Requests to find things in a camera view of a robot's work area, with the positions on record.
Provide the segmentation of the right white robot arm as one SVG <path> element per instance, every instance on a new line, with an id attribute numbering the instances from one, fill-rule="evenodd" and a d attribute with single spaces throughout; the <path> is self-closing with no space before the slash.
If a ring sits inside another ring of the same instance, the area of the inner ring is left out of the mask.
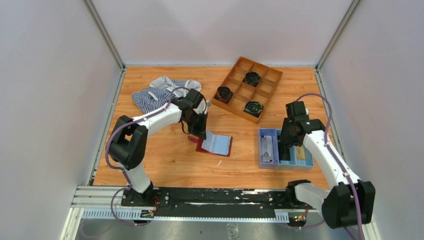
<path id="1" fill-rule="evenodd" d="M 328 135 L 328 128 L 319 119 L 311 119 L 303 101 L 285 106 L 278 138 L 278 154 L 283 160 L 294 159 L 292 147 L 304 147 L 324 173 L 329 190 L 317 188 L 302 179 L 287 184 L 287 202 L 307 204 L 321 214 L 332 229 L 360 226 L 372 221 L 376 189 L 370 181 L 362 181 L 342 161 Z"/>

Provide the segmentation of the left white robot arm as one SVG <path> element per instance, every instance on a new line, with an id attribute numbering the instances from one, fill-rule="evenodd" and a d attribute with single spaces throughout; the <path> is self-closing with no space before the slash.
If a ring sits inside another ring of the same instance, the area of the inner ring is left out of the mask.
<path id="1" fill-rule="evenodd" d="M 182 97 L 171 93 L 158 109 L 137 117 L 118 118 L 105 146 L 106 164 L 123 173 L 128 189 L 144 194 L 153 187 L 142 164 L 148 138 L 176 123 L 187 127 L 188 135 L 206 139 L 208 102 L 198 90 L 189 89 Z"/>

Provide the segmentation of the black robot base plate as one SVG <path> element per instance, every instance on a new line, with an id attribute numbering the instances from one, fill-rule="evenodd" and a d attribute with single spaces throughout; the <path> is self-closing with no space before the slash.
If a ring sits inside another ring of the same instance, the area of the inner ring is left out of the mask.
<path id="1" fill-rule="evenodd" d="M 282 220 L 312 211 L 293 203 L 285 190 L 155 187 L 144 194 L 124 190 L 123 207 L 153 210 L 156 217 L 206 220 Z"/>

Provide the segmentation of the red leather card holder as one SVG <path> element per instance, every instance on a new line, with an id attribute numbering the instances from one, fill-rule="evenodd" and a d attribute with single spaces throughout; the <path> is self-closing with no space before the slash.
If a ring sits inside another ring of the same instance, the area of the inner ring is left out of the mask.
<path id="1" fill-rule="evenodd" d="M 196 151 L 211 155 L 229 157 L 231 154 L 233 137 L 215 134 L 206 130 L 206 139 L 189 136 L 188 139 L 196 144 Z"/>

